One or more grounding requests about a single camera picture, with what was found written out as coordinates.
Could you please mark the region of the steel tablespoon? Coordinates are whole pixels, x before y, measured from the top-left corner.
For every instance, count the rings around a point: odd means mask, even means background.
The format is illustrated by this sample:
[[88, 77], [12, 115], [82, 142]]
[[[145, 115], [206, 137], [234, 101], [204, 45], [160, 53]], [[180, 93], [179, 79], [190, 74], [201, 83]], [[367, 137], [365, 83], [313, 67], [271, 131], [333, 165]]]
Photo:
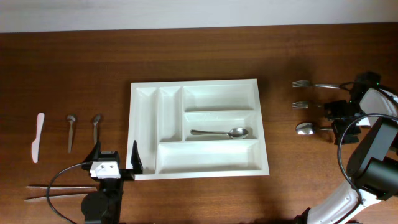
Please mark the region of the steel tablespoon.
[[249, 131], [244, 128], [233, 128], [230, 131], [200, 131], [192, 129], [190, 131], [192, 135], [226, 135], [231, 139], [244, 139], [249, 135]]
[[315, 123], [300, 123], [296, 126], [295, 131], [299, 135], [313, 135], [317, 131], [332, 131], [330, 126], [318, 126]]

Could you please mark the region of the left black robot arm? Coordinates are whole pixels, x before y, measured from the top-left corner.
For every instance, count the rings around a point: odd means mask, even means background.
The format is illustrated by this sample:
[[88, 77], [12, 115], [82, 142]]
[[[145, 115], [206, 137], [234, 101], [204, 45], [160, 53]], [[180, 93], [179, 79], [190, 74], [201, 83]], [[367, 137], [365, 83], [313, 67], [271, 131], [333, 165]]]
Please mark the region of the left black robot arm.
[[102, 151], [97, 142], [83, 161], [82, 169], [99, 182], [99, 189], [89, 193], [81, 203], [85, 223], [119, 223], [125, 181], [134, 181], [135, 175], [143, 173], [137, 142], [133, 142], [132, 169], [121, 169], [117, 151]]

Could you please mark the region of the steel fork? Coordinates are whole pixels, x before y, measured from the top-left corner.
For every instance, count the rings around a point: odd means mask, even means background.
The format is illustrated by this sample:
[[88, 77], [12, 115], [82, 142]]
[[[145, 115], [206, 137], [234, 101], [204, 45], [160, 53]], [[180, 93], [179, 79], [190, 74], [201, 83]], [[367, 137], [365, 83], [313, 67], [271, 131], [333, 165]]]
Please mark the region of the steel fork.
[[323, 108], [324, 105], [313, 101], [298, 101], [292, 103], [293, 109], [309, 109], [309, 108]]
[[293, 88], [306, 88], [306, 87], [315, 87], [315, 88], [331, 88], [331, 89], [339, 89], [339, 84], [315, 84], [309, 80], [298, 80], [292, 82]]

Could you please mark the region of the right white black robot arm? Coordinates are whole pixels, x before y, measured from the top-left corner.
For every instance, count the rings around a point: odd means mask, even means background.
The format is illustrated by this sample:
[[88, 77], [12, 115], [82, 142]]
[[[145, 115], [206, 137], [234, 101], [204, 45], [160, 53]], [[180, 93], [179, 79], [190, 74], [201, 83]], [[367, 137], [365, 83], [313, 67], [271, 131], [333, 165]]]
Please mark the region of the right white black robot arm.
[[374, 72], [332, 88], [350, 94], [349, 100], [322, 105], [345, 181], [294, 223], [348, 223], [365, 208], [397, 196], [397, 161], [387, 156], [397, 152], [397, 92], [382, 85]]

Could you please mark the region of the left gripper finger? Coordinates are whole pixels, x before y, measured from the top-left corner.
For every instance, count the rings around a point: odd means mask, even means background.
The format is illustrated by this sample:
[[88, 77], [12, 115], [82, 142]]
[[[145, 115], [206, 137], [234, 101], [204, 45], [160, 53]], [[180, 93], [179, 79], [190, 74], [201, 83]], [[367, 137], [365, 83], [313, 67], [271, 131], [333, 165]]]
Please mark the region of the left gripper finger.
[[131, 152], [131, 165], [135, 174], [143, 174], [144, 169], [139, 156], [137, 141], [134, 140]]
[[96, 142], [93, 150], [87, 155], [83, 162], [94, 162], [97, 161], [101, 153], [101, 143], [99, 141]]

